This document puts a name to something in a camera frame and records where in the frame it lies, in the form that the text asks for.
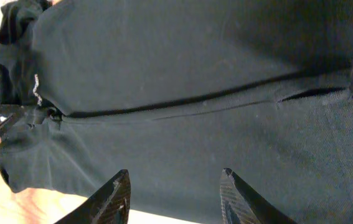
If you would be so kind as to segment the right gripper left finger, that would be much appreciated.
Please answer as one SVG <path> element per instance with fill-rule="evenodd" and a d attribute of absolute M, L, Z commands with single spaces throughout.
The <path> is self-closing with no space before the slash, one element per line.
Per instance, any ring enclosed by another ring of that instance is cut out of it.
<path fill-rule="evenodd" d="M 127 224 L 130 199 L 129 172 L 122 169 L 81 206 L 55 224 Z"/>

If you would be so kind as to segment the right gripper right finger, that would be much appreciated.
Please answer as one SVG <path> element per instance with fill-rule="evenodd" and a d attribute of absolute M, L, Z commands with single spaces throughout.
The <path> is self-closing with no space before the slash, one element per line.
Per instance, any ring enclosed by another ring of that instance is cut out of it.
<path fill-rule="evenodd" d="M 222 171 L 220 199 L 224 224 L 296 224 L 230 168 Z"/>

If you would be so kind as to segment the black polo shirt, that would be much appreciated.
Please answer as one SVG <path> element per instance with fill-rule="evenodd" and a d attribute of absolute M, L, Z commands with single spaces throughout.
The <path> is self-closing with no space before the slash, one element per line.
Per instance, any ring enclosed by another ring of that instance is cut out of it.
<path fill-rule="evenodd" d="M 298 223 L 353 223 L 353 0 L 14 1 L 0 104 L 27 107 L 0 172 L 220 223 L 228 167 Z"/>

